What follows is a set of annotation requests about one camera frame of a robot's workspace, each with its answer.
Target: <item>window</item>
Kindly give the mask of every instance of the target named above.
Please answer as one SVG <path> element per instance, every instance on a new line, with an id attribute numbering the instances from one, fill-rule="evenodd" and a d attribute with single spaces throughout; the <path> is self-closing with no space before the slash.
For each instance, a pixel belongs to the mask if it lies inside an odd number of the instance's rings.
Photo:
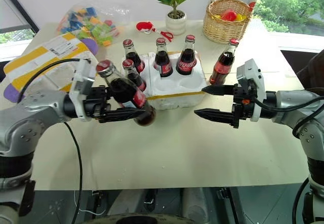
<path id="1" fill-rule="evenodd" d="M 324 36 L 324 0 L 258 0 L 254 16 L 268 31 Z"/>

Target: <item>floor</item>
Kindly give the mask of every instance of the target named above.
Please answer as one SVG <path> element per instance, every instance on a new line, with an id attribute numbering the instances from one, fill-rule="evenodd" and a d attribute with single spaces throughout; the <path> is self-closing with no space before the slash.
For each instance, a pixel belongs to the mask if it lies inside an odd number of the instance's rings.
<path id="1" fill-rule="evenodd" d="M 291 223 L 291 211 L 296 192 L 300 184 L 249 186 L 239 187 L 238 192 L 244 209 L 247 224 L 287 224 Z M 225 206 L 217 203 L 216 192 L 219 188 L 204 189 L 210 212 L 210 223 L 235 224 L 230 203 L 225 200 Z M 153 212 L 165 214 L 181 214 L 180 189 L 162 189 L 157 194 L 156 207 Z M 119 191 L 103 193 L 101 206 L 97 213 L 107 210 L 113 203 Z M 297 223 L 303 223 L 301 208 L 303 195 L 299 204 Z M 83 191 L 81 209 L 88 209 L 93 204 L 91 191 Z M 37 191 L 32 211 L 20 219 L 21 224 L 62 224 L 70 223 L 74 213 L 73 191 Z M 146 212 L 144 206 L 139 206 L 138 212 Z M 79 212 L 77 223 L 90 220 L 91 214 Z"/>

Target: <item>wicker basket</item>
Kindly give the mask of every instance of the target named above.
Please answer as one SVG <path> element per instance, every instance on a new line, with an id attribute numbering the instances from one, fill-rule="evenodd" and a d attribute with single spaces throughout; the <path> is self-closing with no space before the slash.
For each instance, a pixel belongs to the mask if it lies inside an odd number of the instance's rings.
<path id="1" fill-rule="evenodd" d="M 221 44 L 227 44 L 231 38 L 240 40 L 250 21 L 255 2 L 256 0 L 251 0 L 247 5 L 240 0 L 211 0 L 204 18 L 205 36 Z M 226 21 L 215 17 L 230 8 L 247 18 L 241 21 Z"/>

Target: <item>plastic bag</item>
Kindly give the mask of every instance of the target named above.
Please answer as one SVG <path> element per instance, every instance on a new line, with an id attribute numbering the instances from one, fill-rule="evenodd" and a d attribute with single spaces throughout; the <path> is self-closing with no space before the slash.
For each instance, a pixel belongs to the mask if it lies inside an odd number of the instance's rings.
<path id="1" fill-rule="evenodd" d="M 65 14 L 57 34 L 71 32 L 78 39 L 93 39 L 100 46 L 109 46 L 130 22 L 130 11 L 120 4 L 83 1 Z"/>

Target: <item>purple object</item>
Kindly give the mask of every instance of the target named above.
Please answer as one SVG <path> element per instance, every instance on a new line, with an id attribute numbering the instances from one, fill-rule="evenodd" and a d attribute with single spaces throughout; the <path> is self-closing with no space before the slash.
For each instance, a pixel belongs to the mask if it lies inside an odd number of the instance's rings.
<path id="1" fill-rule="evenodd" d="M 13 103 L 16 103 L 18 100 L 19 91 L 12 85 L 9 84 L 4 91 L 4 97 L 10 100 Z"/>
<path id="2" fill-rule="evenodd" d="M 96 43 L 95 40 L 91 39 L 91 38 L 84 38 L 84 39 L 81 39 L 81 42 L 83 42 L 84 44 L 86 44 L 86 46 L 88 47 L 88 49 L 90 50 L 90 52 L 93 53 L 93 55 L 96 56 L 98 50 L 99 50 L 99 47 L 98 47 L 98 44 Z"/>

